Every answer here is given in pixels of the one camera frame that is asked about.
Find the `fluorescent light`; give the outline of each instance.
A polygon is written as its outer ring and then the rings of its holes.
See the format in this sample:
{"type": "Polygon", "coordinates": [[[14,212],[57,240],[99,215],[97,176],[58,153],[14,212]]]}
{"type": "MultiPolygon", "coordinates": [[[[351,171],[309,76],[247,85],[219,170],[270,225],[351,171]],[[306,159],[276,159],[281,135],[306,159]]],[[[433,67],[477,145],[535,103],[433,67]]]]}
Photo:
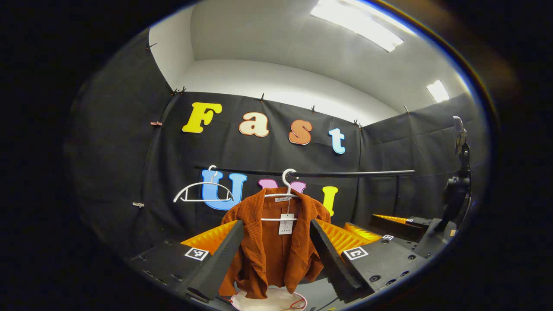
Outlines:
{"type": "Polygon", "coordinates": [[[446,88],[442,84],[442,81],[437,80],[433,84],[426,87],[430,94],[434,97],[436,102],[442,102],[449,99],[446,88]]]}
{"type": "Polygon", "coordinates": [[[311,15],[349,29],[388,52],[403,43],[400,37],[371,20],[365,12],[355,7],[344,6],[336,0],[320,0],[311,11],[311,15]]]}
{"type": "Polygon", "coordinates": [[[407,28],[404,24],[401,24],[399,21],[393,19],[392,17],[388,16],[386,13],[379,11],[378,9],[370,6],[368,3],[364,3],[362,1],[358,0],[342,0],[346,3],[351,4],[352,6],[355,6],[365,12],[368,12],[374,16],[378,16],[379,18],[382,18],[386,22],[396,26],[397,28],[405,31],[408,34],[415,34],[411,29],[407,28]]]}

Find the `yellow foam pad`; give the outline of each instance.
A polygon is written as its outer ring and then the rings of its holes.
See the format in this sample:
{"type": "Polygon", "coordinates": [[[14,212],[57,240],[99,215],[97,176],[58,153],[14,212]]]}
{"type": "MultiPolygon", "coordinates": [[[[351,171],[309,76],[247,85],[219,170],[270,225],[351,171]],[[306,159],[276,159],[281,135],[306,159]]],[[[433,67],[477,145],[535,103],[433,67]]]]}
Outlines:
{"type": "Polygon", "coordinates": [[[364,237],[365,239],[369,240],[371,243],[375,242],[375,241],[378,241],[382,238],[381,236],[379,236],[377,234],[374,234],[374,233],[372,233],[370,231],[367,231],[365,229],[361,229],[357,226],[350,225],[348,223],[345,224],[344,229],[349,231],[349,232],[355,233],[356,235],[364,237]]]}
{"type": "Polygon", "coordinates": [[[373,215],[380,218],[385,218],[391,221],[399,222],[400,224],[404,224],[407,221],[407,218],[399,218],[399,217],[384,216],[384,215],[377,215],[377,214],[373,214],[373,215]]]}
{"type": "Polygon", "coordinates": [[[221,245],[221,242],[225,239],[225,237],[227,237],[227,234],[230,232],[232,227],[234,227],[236,222],[237,220],[228,222],[180,243],[186,246],[209,251],[209,254],[213,255],[219,245],[221,245]]]}
{"type": "Polygon", "coordinates": [[[342,255],[342,252],[345,250],[350,250],[352,248],[363,246],[371,242],[370,240],[367,240],[360,235],[349,232],[338,226],[329,224],[328,222],[324,222],[319,219],[317,219],[317,222],[321,226],[322,230],[326,233],[326,236],[328,236],[328,239],[330,240],[339,255],[342,255]]]}

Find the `clothes rail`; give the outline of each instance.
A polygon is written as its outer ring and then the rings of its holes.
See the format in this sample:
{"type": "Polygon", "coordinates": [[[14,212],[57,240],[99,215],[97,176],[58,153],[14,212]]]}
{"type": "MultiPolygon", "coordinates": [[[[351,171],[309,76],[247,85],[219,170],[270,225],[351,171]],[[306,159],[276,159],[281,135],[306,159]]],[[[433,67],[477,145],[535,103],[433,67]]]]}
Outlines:
{"type": "MultiPolygon", "coordinates": [[[[205,169],[206,167],[195,166],[195,168],[205,169]]],[[[220,168],[217,167],[215,170],[220,170],[223,172],[234,172],[234,173],[243,173],[243,174],[253,174],[253,175],[273,175],[279,176],[282,175],[281,171],[277,170],[249,170],[249,169],[231,169],[231,168],[220,168]]],[[[400,175],[413,175],[415,170],[389,170],[383,172],[329,172],[329,173],[315,173],[315,172],[291,172],[288,174],[290,177],[333,177],[333,178],[351,178],[351,177],[389,177],[389,176],[400,176],[400,175]]]]}

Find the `white ceiling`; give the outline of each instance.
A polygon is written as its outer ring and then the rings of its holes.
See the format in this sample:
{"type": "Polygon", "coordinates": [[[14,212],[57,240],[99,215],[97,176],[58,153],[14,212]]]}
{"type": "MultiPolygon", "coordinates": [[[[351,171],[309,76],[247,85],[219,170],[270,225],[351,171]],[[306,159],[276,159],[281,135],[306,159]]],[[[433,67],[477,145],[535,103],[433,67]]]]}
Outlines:
{"type": "Polygon", "coordinates": [[[435,103],[426,86],[441,80],[450,97],[467,92],[456,70],[427,41],[378,20],[404,42],[391,52],[310,16],[318,0],[205,0],[192,12],[196,60],[255,60],[291,66],[350,85],[398,112],[435,103]]]}

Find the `white plate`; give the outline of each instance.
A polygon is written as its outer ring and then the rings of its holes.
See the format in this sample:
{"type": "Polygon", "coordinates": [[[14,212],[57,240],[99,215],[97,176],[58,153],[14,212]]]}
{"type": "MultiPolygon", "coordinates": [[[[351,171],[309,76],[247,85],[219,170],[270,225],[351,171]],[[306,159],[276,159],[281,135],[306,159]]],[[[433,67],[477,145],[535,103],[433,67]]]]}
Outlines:
{"type": "Polygon", "coordinates": [[[307,307],[305,297],[280,288],[267,288],[267,299],[246,298],[246,292],[240,291],[231,303],[240,311],[302,311],[307,307]]]}

